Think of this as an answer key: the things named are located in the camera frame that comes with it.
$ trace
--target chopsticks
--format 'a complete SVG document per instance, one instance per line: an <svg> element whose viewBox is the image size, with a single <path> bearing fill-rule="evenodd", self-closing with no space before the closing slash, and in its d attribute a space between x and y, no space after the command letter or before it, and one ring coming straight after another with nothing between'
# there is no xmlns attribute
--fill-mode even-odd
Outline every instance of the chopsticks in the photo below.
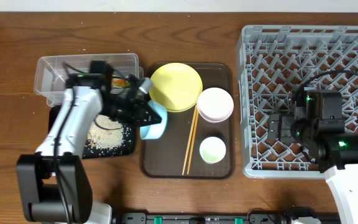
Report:
<svg viewBox="0 0 358 224"><path fill-rule="evenodd" d="M185 174L186 162L187 162L187 157L188 157L188 153L189 153L189 148L190 148L190 157L189 157L189 164L188 164L188 167L187 167L187 174L189 174L189 171L190 171L191 158L193 157L194 141L195 141L196 131L197 131L197 123L198 123L198 111L197 111L197 105L196 105L194 107L194 114L193 114L193 120L191 122L189 140L187 142L185 162L183 163L183 171L181 173L182 175Z"/></svg>

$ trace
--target white wall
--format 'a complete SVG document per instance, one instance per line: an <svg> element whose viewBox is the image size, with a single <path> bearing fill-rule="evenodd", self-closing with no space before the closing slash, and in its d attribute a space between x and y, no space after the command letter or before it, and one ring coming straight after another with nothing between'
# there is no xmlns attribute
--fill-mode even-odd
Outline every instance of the white wall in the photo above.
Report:
<svg viewBox="0 0 358 224"><path fill-rule="evenodd" d="M0 0L0 11L358 12L358 0Z"/></svg>

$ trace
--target plastic bin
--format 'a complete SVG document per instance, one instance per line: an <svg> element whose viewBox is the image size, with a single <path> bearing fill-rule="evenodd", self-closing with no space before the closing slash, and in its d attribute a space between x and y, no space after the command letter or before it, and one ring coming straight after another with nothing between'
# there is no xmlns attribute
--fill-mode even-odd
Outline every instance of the plastic bin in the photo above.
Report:
<svg viewBox="0 0 358 224"><path fill-rule="evenodd" d="M124 76L134 74L138 78L143 78L143 69L139 67L139 59L136 54L132 53L46 56L38 60L34 92L46 97L49 106L61 104L65 80L68 78L62 63L69 63L77 69L88 72L92 60L105 60Z"/></svg>
<svg viewBox="0 0 358 224"><path fill-rule="evenodd" d="M242 171L250 178L323 179L299 144L267 140L269 114L292 110L290 91L329 70L358 72L358 26L245 26L236 47ZM358 133L358 77L326 75L315 89L342 93L346 131Z"/></svg>

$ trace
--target robotic arm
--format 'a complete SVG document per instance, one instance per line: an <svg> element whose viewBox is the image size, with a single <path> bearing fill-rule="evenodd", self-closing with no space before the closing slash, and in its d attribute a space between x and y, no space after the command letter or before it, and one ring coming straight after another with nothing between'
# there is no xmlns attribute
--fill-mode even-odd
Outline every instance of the robotic arm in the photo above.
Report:
<svg viewBox="0 0 358 224"><path fill-rule="evenodd" d="M333 90L302 88L292 100L296 101L294 114L270 115L268 139L300 143L305 157L324 173L341 223L358 223L358 134L345 133L342 95Z"/></svg>
<svg viewBox="0 0 358 224"><path fill-rule="evenodd" d="M112 95L114 69L104 61L92 61L89 73L68 74L64 101L45 141L35 154L21 155L17 176L24 216L29 222L114 223L109 205L93 200L92 189L81 163L92 121L98 114L113 121L145 126L161 117L138 93L147 93L149 79L126 79L132 88L123 98ZM57 184L43 179L56 175Z"/></svg>

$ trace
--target green led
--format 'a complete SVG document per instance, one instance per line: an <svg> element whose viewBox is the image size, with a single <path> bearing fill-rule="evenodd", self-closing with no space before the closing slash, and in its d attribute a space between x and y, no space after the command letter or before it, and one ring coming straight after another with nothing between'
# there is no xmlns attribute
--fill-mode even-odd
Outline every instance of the green led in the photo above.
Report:
<svg viewBox="0 0 358 224"><path fill-rule="evenodd" d="M346 146L346 143L344 143L343 141L340 141L340 142L338 142L338 143L339 143L339 146L340 146L340 147Z"/></svg>

